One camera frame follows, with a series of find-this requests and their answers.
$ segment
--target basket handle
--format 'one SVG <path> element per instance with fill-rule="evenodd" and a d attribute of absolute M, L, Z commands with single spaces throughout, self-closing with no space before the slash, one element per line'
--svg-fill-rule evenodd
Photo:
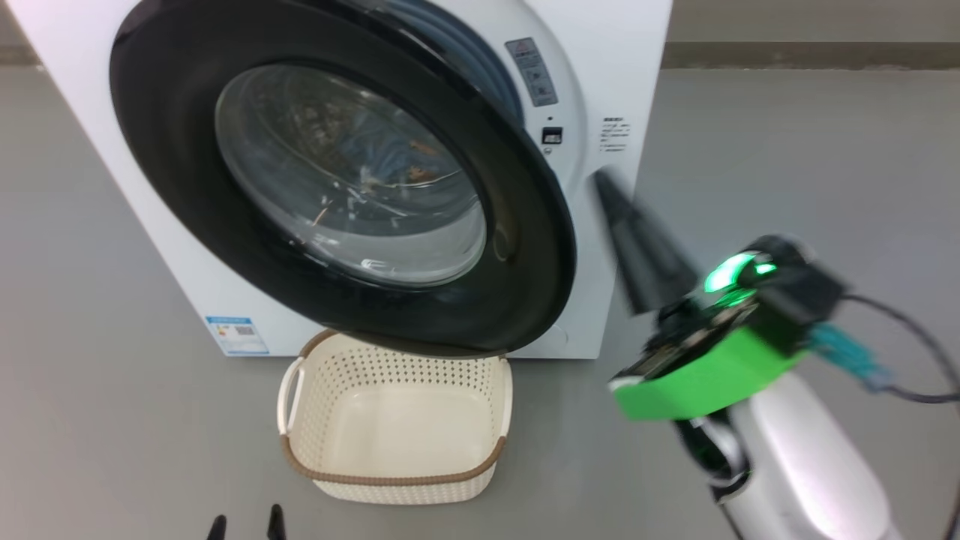
<path fill-rule="evenodd" d="M 280 430 L 280 435 L 286 435 L 287 431 L 293 426 L 294 418 L 297 416 L 297 404 L 300 403 L 300 391 L 303 389 L 303 368 L 301 367 L 305 358 L 299 356 L 287 372 L 283 374 L 283 380 L 280 381 L 280 393 L 276 396 L 276 427 Z M 290 396 L 290 385 L 293 383 L 294 375 L 297 376 L 297 391 L 294 393 L 294 401 L 290 405 L 290 416 L 287 417 L 287 398 Z"/>

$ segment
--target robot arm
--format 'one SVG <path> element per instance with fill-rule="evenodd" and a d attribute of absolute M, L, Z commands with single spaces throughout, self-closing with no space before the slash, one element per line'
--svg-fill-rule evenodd
<path fill-rule="evenodd" d="M 876 475 L 799 377 L 677 424 L 744 540 L 901 540 Z"/>

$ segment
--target brown basket rim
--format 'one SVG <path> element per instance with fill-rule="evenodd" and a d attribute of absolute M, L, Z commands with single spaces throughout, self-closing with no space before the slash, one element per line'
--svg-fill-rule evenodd
<path fill-rule="evenodd" d="M 313 350 L 317 348 L 318 345 L 326 341 L 328 338 L 338 334 L 339 332 L 333 330 L 321 331 L 312 339 L 310 339 L 310 341 L 306 342 L 306 345 L 304 345 L 300 350 L 300 357 L 307 358 L 313 352 Z M 290 446 L 290 437 L 286 434 L 282 434 L 280 436 L 280 448 L 283 450 L 283 455 L 286 456 L 290 466 L 301 475 L 317 481 L 371 486 L 436 485 L 441 483 L 453 483 L 475 479 L 476 477 L 486 473 L 496 463 L 496 460 L 500 458 L 500 453 L 503 452 L 503 447 L 506 444 L 507 437 L 501 435 L 500 438 L 496 440 L 496 444 L 493 446 L 493 451 L 490 452 L 490 455 L 488 455 L 482 463 L 476 467 L 473 467 L 469 471 L 464 471 L 463 473 L 435 475 L 430 477 L 358 477 L 352 475 L 334 475 L 331 473 L 322 473 L 320 471 L 310 469 L 306 465 L 303 465 L 299 459 L 297 459 L 293 448 Z"/>

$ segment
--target warning label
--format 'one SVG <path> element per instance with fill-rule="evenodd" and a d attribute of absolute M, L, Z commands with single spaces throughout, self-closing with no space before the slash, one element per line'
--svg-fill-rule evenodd
<path fill-rule="evenodd" d="M 543 57 L 532 37 L 507 41 L 505 43 L 510 56 L 514 57 L 516 67 L 523 75 L 523 82 L 530 92 L 530 99 L 534 107 L 554 105 L 557 103 L 557 90 L 553 87 L 550 74 L 543 63 Z"/>
<path fill-rule="evenodd" d="M 623 116 L 605 116 L 600 126 L 600 152 L 623 152 L 630 140 L 630 122 Z"/>

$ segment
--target cable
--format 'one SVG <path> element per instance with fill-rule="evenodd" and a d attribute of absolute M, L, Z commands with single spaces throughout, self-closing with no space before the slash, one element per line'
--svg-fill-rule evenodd
<path fill-rule="evenodd" d="M 910 333 L 914 334 L 914 336 L 916 336 L 917 339 L 919 339 L 920 342 L 923 343 L 924 346 L 930 351 L 930 354 L 933 356 L 933 359 L 936 360 L 937 365 L 940 366 L 940 370 L 943 372 L 944 377 L 947 378 L 947 381 L 950 383 L 950 386 L 953 390 L 953 394 L 930 396 L 904 390 L 899 386 L 890 385 L 883 389 L 885 392 L 905 400 L 919 403 L 942 404 L 957 401 L 956 398 L 960 397 L 960 374 L 957 373 L 956 366 L 953 364 L 953 361 L 950 359 L 947 351 L 943 348 L 940 342 L 937 341 L 936 337 L 933 337 L 930 332 L 926 331 L 922 326 L 920 326 L 919 323 L 911 319 L 905 313 L 902 313 L 899 310 L 887 306 L 872 298 L 867 298 L 858 294 L 845 294 L 843 299 L 851 302 L 858 302 L 867 307 L 872 307 L 873 309 L 876 309 L 877 311 L 896 320 L 903 325 L 904 328 L 910 331 Z M 960 412 L 960 403 L 957 403 L 957 412 Z M 957 488 L 956 501 L 953 503 L 953 510 L 950 513 L 950 521 L 948 522 L 947 530 L 944 532 L 944 540 L 960 540 L 960 488 Z"/>
<path fill-rule="evenodd" d="M 890 394 L 891 396 L 897 396 L 902 400 L 907 400 L 909 402 L 915 402 L 918 404 L 928 404 L 928 405 L 939 405 L 939 404 L 951 404 L 954 402 L 960 402 L 960 392 L 953 394 L 918 394 L 917 392 L 911 392 L 910 390 L 905 390 L 901 386 L 891 384 L 882 389 L 884 392 Z"/>

